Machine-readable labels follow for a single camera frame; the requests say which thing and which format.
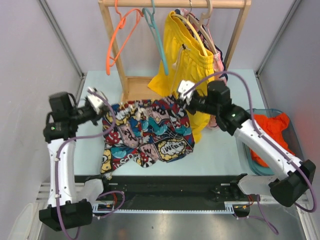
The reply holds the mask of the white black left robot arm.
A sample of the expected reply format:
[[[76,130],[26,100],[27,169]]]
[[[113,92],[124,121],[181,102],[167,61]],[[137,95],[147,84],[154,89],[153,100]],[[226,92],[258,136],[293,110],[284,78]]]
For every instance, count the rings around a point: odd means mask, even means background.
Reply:
[[[51,111],[43,135],[50,157],[50,189],[39,220],[56,232],[89,225],[94,202],[110,196],[111,188],[101,179],[88,180],[77,192],[74,172],[78,127],[86,122],[97,125],[108,109],[106,100],[102,92],[91,87],[82,107],[77,107],[75,97],[65,91],[49,96]]]

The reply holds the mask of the teal plastic hanger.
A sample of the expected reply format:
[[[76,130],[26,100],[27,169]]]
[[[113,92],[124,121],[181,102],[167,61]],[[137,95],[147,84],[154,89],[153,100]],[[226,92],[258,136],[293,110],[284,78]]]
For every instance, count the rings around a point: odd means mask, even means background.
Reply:
[[[158,53],[161,57],[162,66],[164,69],[164,74],[167,76],[169,74],[169,68],[168,68],[168,63],[167,63],[167,59],[165,56],[162,38],[161,38],[158,26],[155,21],[156,6],[155,6],[154,0],[151,0],[151,7],[152,7],[152,12],[150,12],[150,10],[147,7],[144,7],[142,9],[142,13],[143,13],[144,19],[150,29],[152,37],[155,41]]]

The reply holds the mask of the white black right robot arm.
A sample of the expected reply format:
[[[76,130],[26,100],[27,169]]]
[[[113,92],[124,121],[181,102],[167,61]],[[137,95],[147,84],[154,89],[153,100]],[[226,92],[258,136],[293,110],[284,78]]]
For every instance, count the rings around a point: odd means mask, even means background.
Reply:
[[[195,83],[189,80],[182,80],[177,92],[191,114],[214,115],[222,131],[248,146],[271,169],[273,174],[270,176],[243,174],[230,188],[235,200],[242,201],[248,195],[265,195],[290,207],[310,189],[315,164],[311,160],[300,160],[272,139],[248,111],[232,103],[230,89],[222,81],[209,82],[206,96],[200,96]]]

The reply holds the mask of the comic print shorts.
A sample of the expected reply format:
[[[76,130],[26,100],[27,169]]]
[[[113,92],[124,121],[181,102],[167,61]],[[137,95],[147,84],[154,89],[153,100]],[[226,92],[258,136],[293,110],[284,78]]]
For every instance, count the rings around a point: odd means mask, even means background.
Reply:
[[[102,129],[115,127],[104,137],[100,173],[109,175],[132,160],[142,168],[170,163],[192,153],[195,146],[187,111],[174,95],[113,104]]]

